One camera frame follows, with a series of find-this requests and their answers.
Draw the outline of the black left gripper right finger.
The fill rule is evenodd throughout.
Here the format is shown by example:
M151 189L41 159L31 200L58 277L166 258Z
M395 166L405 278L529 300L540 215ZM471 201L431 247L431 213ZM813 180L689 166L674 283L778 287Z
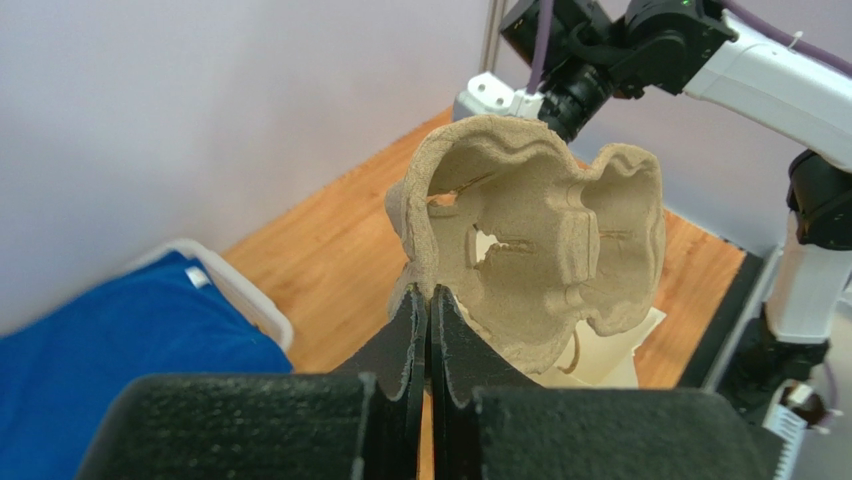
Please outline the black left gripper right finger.
M771 479L783 449L723 397L695 389L547 389L431 300L439 479Z

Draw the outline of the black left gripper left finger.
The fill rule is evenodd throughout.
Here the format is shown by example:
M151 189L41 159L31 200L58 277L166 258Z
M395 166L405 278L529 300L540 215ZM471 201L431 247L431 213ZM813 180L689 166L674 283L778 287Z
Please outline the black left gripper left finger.
M392 319L326 374L161 374L110 405L81 479L413 479L426 301L407 286Z

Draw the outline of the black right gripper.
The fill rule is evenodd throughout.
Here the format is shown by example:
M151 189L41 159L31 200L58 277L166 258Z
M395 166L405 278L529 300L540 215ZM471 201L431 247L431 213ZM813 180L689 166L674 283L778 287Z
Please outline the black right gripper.
M544 100L538 119L565 143L571 143L615 90L608 74L593 65L563 66L542 84Z

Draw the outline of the kraft paper takeout bag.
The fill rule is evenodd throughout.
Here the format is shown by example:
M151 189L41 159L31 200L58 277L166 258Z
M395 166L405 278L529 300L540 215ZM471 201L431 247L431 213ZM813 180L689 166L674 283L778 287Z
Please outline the kraft paper takeout bag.
M556 363L545 372L528 377L546 388L638 389L636 350L666 316L652 308L637 327L609 337L598 336L586 322L581 322Z

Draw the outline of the pulp cardboard cup carrier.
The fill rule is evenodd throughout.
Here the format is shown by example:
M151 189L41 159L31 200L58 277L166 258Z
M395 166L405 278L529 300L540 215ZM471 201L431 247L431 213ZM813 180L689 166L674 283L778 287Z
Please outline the pulp cardboard cup carrier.
M588 164L537 120L477 115L433 130L384 199L407 261L392 293L445 286L515 368L553 367L576 326L625 333L665 254L658 158L604 146Z

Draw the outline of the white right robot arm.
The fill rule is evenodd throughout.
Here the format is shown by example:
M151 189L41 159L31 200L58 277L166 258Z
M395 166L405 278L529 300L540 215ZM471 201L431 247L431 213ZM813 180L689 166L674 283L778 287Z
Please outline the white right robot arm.
M539 118L573 141L612 98L649 87L719 105L802 147L791 162L787 234L767 288L748 297L703 385L746 419L791 406L829 348L851 281L851 67L733 1L520 1L501 36L543 94Z

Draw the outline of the white plastic basket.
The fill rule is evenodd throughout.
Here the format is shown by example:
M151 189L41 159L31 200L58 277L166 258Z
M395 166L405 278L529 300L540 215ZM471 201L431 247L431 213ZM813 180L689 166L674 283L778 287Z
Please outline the white plastic basket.
M178 238L162 243L125 264L118 270L118 275L145 267L172 251L179 252L187 258L199 260L206 269L210 282L247 321L272 338L284 353L288 352L295 337L289 319L268 296L218 253L195 240Z

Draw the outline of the blue folded cloth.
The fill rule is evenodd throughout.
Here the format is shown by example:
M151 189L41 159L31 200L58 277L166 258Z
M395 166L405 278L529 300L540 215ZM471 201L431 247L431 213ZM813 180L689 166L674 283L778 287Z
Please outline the blue folded cloth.
M288 373L280 346L172 251L1 340L1 475L74 477L112 400L159 373Z

